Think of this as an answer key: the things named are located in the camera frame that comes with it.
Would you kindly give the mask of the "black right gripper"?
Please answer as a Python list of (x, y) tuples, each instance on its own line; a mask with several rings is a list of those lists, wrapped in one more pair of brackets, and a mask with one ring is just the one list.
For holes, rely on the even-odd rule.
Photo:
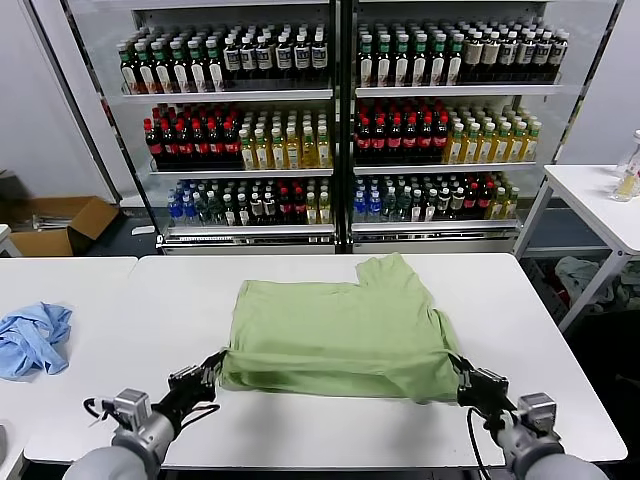
[(463, 356), (448, 354), (458, 375), (457, 403), (475, 410), (489, 425), (497, 425), (506, 413), (516, 411), (508, 398), (509, 382), (506, 377), (490, 370), (475, 369)]

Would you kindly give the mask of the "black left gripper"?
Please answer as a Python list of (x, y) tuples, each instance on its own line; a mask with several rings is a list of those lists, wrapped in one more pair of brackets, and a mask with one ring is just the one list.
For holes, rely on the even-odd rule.
[(220, 350), (200, 366), (185, 367), (171, 374), (169, 392), (151, 406), (152, 411), (164, 415), (173, 426), (190, 426), (215, 413), (218, 410), (215, 388), (226, 353)]

